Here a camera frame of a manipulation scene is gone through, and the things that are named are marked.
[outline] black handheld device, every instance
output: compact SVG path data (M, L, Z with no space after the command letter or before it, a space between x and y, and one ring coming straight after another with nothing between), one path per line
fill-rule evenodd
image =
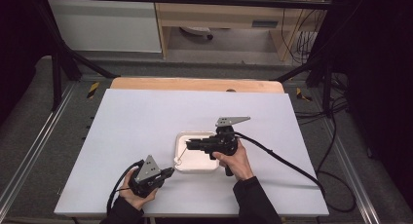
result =
M146 198L155 188L164 185L165 179L172 176L174 169L159 169L155 160L149 155L146 161L140 160L138 168L131 175L129 186L133 193L141 198Z
M188 150L201 150L209 154L211 160L216 160L213 152L220 152L227 156L232 156L237 152L238 140L234 135L233 125L249 120L249 117L221 117L216 122L216 135L209 138L191 138L186 142ZM227 176L234 175L229 167L225 168Z

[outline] metal bracket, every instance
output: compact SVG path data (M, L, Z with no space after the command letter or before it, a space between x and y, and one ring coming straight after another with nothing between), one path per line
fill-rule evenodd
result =
M216 121L216 127L233 126L234 124L250 120L250 117L221 117Z
M158 165L155 163L155 160L152 158L152 155L148 155L143 164L142 168L140 169L139 174L134 179L136 182L145 180L147 178L156 176L161 174L161 170L159 169Z

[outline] black cloth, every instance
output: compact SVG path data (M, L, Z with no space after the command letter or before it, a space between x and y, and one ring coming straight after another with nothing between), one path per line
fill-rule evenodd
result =
M116 199L109 215L100 224L135 224L143 215L143 210L137 210L123 197Z
M282 221L261 187L257 177L238 181L234 186L234 194L240 206L240 224L281 224ZM131 206L124 198L119 197L109 215L100 224L135 224L143 215Z
M254 176L245 181L238 181L233 190L240 206L240 224L282 223L257 177Z

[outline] gray floor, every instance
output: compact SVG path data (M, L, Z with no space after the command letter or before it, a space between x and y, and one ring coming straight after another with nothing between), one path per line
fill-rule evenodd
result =
M231 38L228 35L225 37L228 29L219 29L214 34L213 45L208 44L212 43L209 41L203 45L200 41L206 40L205 38L185 35L178 29L172 33L173 37L169 47L170 57L167 59L106 60L98 63L108 70L130 76L258 80L278 77L292 68L285 63L278 63L278 66L274 66L272 62L275 61L272 61L269 54L275 55L276 51L274 47L267 44L268 34L265 31L250 34L248 31L236 30L232 33L238 37ZM215 53L214 45L219 48L220 56ZM0 127L0 191L2 192L51 113L50 68L49 60L41 60L38 63L37 74L32 84L13 113ZM86 68L83 70L89 78L76 84L74 94L11 206L7 220L16 217L29 217L36 220L39 218L53 219L55 223L68 220L68 218L54 214L58 200L57 193L64 187L82 147L82 138L88 134L87 126L93 123L91 117L98 108L104 90L110 86L111 82L99 78L100 85L94 98L87 99L86 95L93 83L94 73ZM316 112L318 107L313 101L298 99L295 96L296 86L300 86L304 92L307 91L300 82L305 76L305 73L301 74L293 82L286 83L284 87L290 93L295 111ZM351 113L342 112L337 115L337 129L382 222L413 223L412 211L395 189L382 164L366 156L366 148ZM302 125L301 131L310 158L316 167L330 141L325 125L318 120ZM334 152L327 158L323 169L344 179ZM341 184L322 175L319 180L327 191L326 200L329 203L339 207L347 207L351 203L348 191ZM48 220L41 220L40 223L47 223ZM363 218L358 209L350 213L331 210L331 214L321 218L320 221L321 223L363 223ZM311 223L315 222L315 219L290 217L287 222Z

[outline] white cabinet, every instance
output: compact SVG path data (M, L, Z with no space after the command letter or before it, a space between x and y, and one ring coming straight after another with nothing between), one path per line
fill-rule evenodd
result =
M161 53L153 3L49 0L63 40L76 51Z

